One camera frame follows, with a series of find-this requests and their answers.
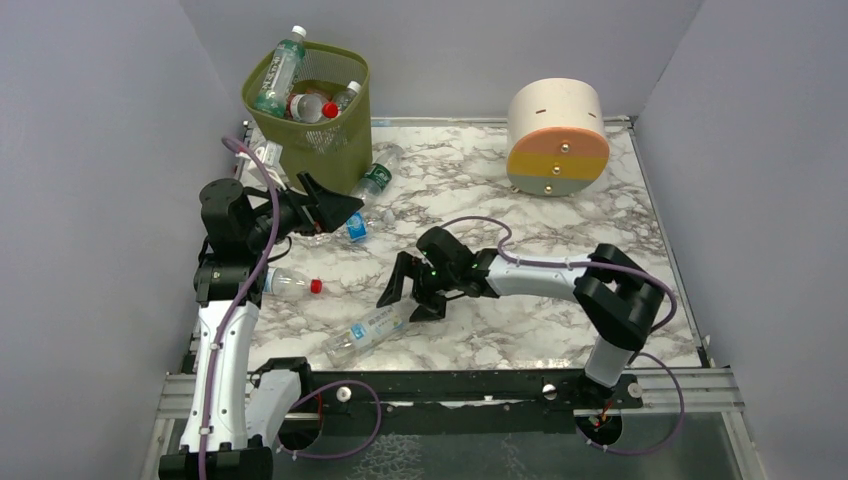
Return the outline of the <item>clear bottle blue band label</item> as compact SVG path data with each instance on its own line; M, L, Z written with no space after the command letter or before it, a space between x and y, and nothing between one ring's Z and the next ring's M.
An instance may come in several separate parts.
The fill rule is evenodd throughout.
M314 236L299 236L298 239L308 246L321 246L329 243L361 243L373 237L378 231L392 226L395 215L386 210L382 213L359 211L342 226L330 233Z

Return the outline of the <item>clear bottle dark green label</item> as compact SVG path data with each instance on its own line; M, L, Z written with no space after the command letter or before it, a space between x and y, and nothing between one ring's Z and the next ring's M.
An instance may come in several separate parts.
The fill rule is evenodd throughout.
M362 200L365 206L373 204L392 181L403 153L398 145L392 145L381 153L354 186L351 196Z

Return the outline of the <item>clear bottle light blue label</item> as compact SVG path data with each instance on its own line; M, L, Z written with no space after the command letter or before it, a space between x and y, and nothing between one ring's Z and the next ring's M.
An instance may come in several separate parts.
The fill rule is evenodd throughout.
M342 367L402 330L407 317L399 305L377 308L341 333L322 343L322 351L334 367Z

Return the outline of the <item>clear bottle red blue label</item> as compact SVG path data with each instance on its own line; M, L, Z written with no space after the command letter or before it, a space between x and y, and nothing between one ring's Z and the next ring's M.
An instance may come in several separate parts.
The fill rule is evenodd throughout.
M300 272L283 268L271 267L268 269L263 293L295 300L318 295L323 291L323 282Z

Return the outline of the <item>green tea bottle white cap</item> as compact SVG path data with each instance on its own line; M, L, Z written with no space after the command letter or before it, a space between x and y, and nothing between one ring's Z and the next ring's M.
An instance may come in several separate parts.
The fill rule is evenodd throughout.
M306 35L304 27L294 25L290 35L278 43L254 102L256 110L277 118L285 117L294 78L305 58Z

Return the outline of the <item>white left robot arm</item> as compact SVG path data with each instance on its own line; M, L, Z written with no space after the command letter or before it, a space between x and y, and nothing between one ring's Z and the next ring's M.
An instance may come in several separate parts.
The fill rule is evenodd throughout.
M199 194L206 247L193 284L200 325L197 372L188 420L174 454L163 455L161 479L270 479L272 443L285 415L305 394L303 359L272 372L258 405L246 404L248 357L272 247L291 233L331 233L363 201L325 189L307 172L302 192L269 187L253 207L252 190L234 178Z

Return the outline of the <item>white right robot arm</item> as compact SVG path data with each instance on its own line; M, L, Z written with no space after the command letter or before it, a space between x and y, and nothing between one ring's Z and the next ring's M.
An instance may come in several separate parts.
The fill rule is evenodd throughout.
M377 305L400 301L406 280L417 307L410 321L441 320L453 293L470 298L534 296L578 304L598 338L583 369L592 385L612 389L654 328L664 300L662 281L623 251L600 244L584 257L510 256L502 247L473 251L447 229L433 227L417 241L417 255L398 253Z

